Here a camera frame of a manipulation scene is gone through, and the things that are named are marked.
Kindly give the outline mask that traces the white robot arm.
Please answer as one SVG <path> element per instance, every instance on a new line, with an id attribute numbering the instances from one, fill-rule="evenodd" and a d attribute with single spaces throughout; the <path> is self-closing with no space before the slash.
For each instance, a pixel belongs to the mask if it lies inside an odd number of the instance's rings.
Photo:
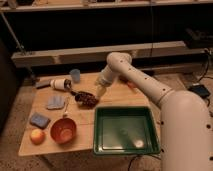
<path id="1" fill-rule="evenodd" d="M 128 53 L 111 52 L 106 61 L 96 81 L 99 97 L 122 75 L 161 109 L 162 171 L 213 171 L 213 124 L 204 100 L 136 69 Z"/>

